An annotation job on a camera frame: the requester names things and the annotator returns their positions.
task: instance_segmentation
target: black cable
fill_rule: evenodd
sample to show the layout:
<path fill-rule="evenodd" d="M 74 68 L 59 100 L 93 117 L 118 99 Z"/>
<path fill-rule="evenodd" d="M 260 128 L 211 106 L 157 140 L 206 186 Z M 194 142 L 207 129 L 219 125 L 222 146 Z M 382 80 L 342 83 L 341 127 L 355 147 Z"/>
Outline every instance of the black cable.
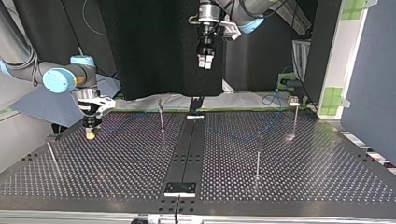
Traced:
<path fill-rule="evenodd" d="M 231 12 L 230 12 L 230 21 L 233 20 L 233 9 L 235 8 L 235 0 L 233 0 L 233 5 L 231 6 Z"/>
<path fill-rule="evenodd" d="M 82 46 L 81 46 L 81 43 L 80 43 L 79 40 L 78 40 L 78 36 L 77 36 L 76 30 L 75 30 L 75 28 L 74 28 L 74 26 L 73 26 L 73 23 L 72 23 L 72 21 L 71 21 L 71 19 L 70 19 L 69 14 L 67 13 L 66 6 L 64 5 L 64 0 L 61 0 L 61 3 L 62 3 L 62 8 L 64 9 L 64 14 L 66 15 L 67 21 L 69 22 L 69 25 L 70 25 L 70 27 L 72 28 L 73 36 L 74 36 L 74 38 L 76 39 L 77 46 L 78 46 L 79 49 L 82 50 Z M 98 69 L 99 72 L 102 73 L 101 75 L 104 75 L 104 76 L 107 76 L 107 77 L 108 77 L 108 74 L 107 74 L 103 69 L 101 69 L 100 67 L 98 67 L 98 65 L 96 65 L 96 68 Z"/>
<path fill-rule="evenodd" d="M 297 7 L 298 7 L 298 3 L 297 3 L 297 0 L 296 0 L 296 6 L 295 6 L 294 11 L 293 11 L 293 18 L 291 19 L 291 28 L 290 28 L 290 32 L 291 32 L 291 41 L 293 40 L 293 33 L 294 33 L 294 28 L 293 28 L 293 26 L 294 26 L 294 21 L 295 21 L 295 17 L 296 17 Z M 315 109 L 316 109 L 317 112 L 318 112 L 318 107 L 315 105 L 315 102 L 312 100 L 311 96 L 309 95 L 308 91 L 306 90 L 306 87 L 305 87 L 305 85 L 304 85 L 303 79 L 301 78 L 300 72 L 298 71 L 297 62 L 296 62 L 296 59 L 295 59 L 295 57 L 294 57 L 294 48 L 293 48 L 293 47 L 291 47 L 291 58 L 292 58 L 292 60 L 293 60 L 293 64 L 294 64 L 294 67 L 296 68 L 297 76 L 298 76 L 298 78 L 300 79 L 300 82 L 301 82 L 301 84 L 302 84 L 302 86 L 303 86 L 303 89 L 304 89 L 304 91 L 305 91 L 305 94 L 306 94 L 306 96 L 308 97 L 308 99 L 312 102 L 312 105 L 315 107 Z"/>
<path fill-rule="evenodd" d="M 64 5 L 64 0 L 61 0 L 61 3 L 62 3 L 62 8 L 64 9 L 64 14 L 66 15 L 66 18 L 69 21 L 70 27 L 72 28 L 73 36 L 76 39 L 77 46 L 82 50 L 81 44 L 79 43 L 78 38 L 77 38 L 76 30 L 75 30 L 75 28 L 73 26 L 72 21 L 70 20 L 69 14 L 67 13 L 66 6 Z"/>
<path fill-rule="evenodd" d="M 227 8 L 231 5 L 231 3 L 232 3 L 233 1 L 234 1 L 234 0 L 228 1 L 228 3 L 224 6 L 224 11 L 227 10 Z"/>
<path fill-rule="evenodd" d="M 176 209 L 175 209 L 175 224 L 178 224 L 178 219 L 177 219 L 177 209 L 178 209 L 178 202 L 180 200 L 180 196 L 177 198 L 177 204 L 176 204 Z"/>

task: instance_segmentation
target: black curtain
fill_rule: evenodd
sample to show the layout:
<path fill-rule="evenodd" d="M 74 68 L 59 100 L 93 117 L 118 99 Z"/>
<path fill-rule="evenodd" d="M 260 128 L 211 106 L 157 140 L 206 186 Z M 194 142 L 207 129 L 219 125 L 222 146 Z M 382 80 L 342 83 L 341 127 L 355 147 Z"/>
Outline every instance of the black curtain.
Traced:
<path fill-rule="evenodd" d="M 222 40 L 212 70 L 198 68 L 197 27 L 187 22 L 199 0 L 15 0 L 15 5 L 40 59 L 68 64 L 80 45 L 99 73 L 118 72 L 128 100 L 166 92 L 221 93 Z"/>
<path fill-rule="evenodd" d="M 136 99 L 163 92 L 187 96 L 221 93 L 222 40 L 211 70 L 198 68 L 198 0 L 100 0 L 122 92 Z"/>

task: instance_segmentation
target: white sticker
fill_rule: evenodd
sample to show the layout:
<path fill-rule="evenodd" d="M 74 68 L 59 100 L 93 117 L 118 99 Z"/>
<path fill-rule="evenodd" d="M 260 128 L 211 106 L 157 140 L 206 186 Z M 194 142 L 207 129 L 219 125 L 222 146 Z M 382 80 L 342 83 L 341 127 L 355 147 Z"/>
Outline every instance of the white sticker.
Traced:
<path fill-rule="evenodd" d="M 81 109 L 81 110 L 91 110 L 91 106 L 90 105 L 80 105 L 79 109 Z"/>

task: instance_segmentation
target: metal rod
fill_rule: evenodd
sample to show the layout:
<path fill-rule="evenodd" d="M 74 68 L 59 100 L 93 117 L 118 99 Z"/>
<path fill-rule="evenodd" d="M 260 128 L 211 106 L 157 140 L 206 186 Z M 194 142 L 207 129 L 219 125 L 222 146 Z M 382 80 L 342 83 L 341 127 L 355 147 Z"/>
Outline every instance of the metal rod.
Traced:
<path fill-rule="evenodd" d="M 158 100 L 158 107 L 160 110 L 160 118 L 161 118 L 161 132 L 165 132 L 165 128 L 163 127 L 163 106 L 161 105 L 162 100 Z"/>
<path fill-rule="evenodd" d="M 21 64 L 28 61 L 29 45 L 3 1 L 0 1 L 0 42 L 0 56 L 6 63 Z"/>
<path fill-rule="evenodd" d="M 294 115 L 293 135 L 296 134 L 297 117 L 298 117 L 298 106 L 296 106 L 296 113 Z"/>
<path fill-rule="evenodd" d="M 260 178 L 260 151 L 257 152 L 257 163 L 256 163 L 256 178 Z"/>
<path fill-rule="evenodd" d="M 49 153 L 53 159 L 53 162 L 55 163 L 56 170 L 58 171 L 59 176 L 62 176 L 61 169 L 59 169 L 59 165 L 58 165 L 58 162 L 56 161 L 55 153 L 53 153 L 52 146 L 50 145 L 49 142 L 47 142 L 47 146 L 49 147 Z"/>

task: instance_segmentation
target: black backdrop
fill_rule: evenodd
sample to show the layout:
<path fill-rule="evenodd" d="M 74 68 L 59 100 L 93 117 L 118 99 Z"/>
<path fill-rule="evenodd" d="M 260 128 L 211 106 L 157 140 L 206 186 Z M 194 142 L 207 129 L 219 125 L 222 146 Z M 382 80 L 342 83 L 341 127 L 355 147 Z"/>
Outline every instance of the black backdrop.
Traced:
<path fill-rule="evenodd" d="M 245 55 L 231 48 L 225 52 L 218 39 L 213 68 L 206 71 L 197 66 L 196 27 L 187 23 L 197 13 L 199 0 L 88 0 L 88 24 L 106 35 L 96 34 L 84 22 L 85 0 L 14 2 L 42 60 L 68 64 L 70 56 L 78 54 L 79 42 L 100 73 L 112 76 L 118 71 L 122 92 L 130 100 L 163 92 L 215 96 L 221 93 L 221 77 L 239 91 L 272 91 L 277 74 L 291 65 L 290 27 L 277 15 L 231 44 Z M 313 22 L 318 0 L 298 2 Z"/>
<path fill-rule="evenodd" d="M 26 33 L 42 60 L 68 64 L 78 54 L 91 55 L 106 75 L 118 71 L 122 93 L 133 100 L 156 93 L 187 96 L 221 93 L 224 70 L 222 41 L 213 69 L 198 68 L 197 28 L 187 19 L 197 0 L 15 0 Z M 76 31 L 78 40 L 73 35 Z"/>

